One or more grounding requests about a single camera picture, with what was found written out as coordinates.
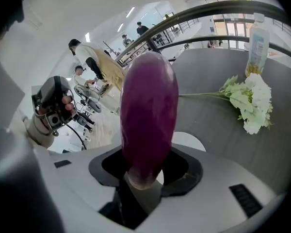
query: tabletop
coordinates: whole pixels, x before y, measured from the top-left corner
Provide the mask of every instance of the tabletop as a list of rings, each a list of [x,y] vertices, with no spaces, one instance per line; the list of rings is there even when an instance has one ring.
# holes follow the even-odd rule
[[[236,74],[243,82],[247,60],[239,50],[186,50],[172,65],[179,94],[218,91]],[[262,77],[272,89],[270,130],[250,135],[228,101],[196,96],[179,97],[175,131],[192,134],[207,152],[237,162],[280,194],[291,180],[291,69],[267,59]]]

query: handrail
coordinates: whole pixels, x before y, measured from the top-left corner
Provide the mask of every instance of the handrail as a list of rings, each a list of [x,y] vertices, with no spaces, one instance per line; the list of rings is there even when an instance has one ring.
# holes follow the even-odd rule
[[[229,14],[229,13],[242,13],[242,14],[253,14],[261,13],[266,17],[270,17],[275,20],[279,20],[283,23],[291,25],[291,22],[287,14],[276,6],[258,2],[258,1],[246,1],[246,0],[230,0],[230,1],[220,1],[214,3],[208,3],[200,5],[194,8],[190,8],[184,11],[181,11],[172,17],[167,18],[166,20],[158,23],[137,40],[132,42],[116,59],[119,61],[125,54],[131,51],[133,48],[138,46],[144,41],[149,41],[149,39],[155,34],[188,20],[196,19],[199,17],[212,16],[217,14]]]
[[[244,42],[249,42],[249,37],[244,37],[244,36],[234,36],[234,35],[209,35],[209,36],[200,36],[200,37],[195,37],[195,38],[190,38],[182,41],[176,41],[173,43],[166,44],[162,47],[159,47],[158,50],[162,50],[165,48],[169,47],[174,47],[177,45],[181,44],[186,44],[186,43],[192,43],[192,42],[198,42],[198,41],[209,41],[209,40],[232,40],[232,41],[244,41]],[[287,50],[286,48],[283,48],[277,44],[270,43],[269,48],[277,50],[279,52],[282,52],[286,54],[287,56],[291,57],[291,51]]]

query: table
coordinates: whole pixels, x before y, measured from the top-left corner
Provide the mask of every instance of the table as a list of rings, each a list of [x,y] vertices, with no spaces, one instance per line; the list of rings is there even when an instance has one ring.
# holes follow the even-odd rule
[[[179,93],[215,92],[236,74],[242,82],[247,60],[245,51],[186,50],[172,65]],[[267,59],[262,77],[272,88],[270,130],[247,134],[239,111],[227,101],[180,97],[175,131],[192,134],[207,152],[239,163],[280,194],[291,180],[291,69]]]

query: finger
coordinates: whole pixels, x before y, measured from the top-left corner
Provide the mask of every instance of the finger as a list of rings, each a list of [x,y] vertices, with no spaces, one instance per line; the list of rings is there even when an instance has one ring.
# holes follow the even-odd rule
[[[68,103],[68,104],[65,105],[65,109],[68,110],[68,111],[73,110],[73,108],[74,108],[74,106],[73,106],[72,103]]]
[[[64,97],[62,98],[62,102],[63,102],[64,104],[71,103],[71,102],[72,102],[72,98],[71,98],[71,96],[64,96]]]

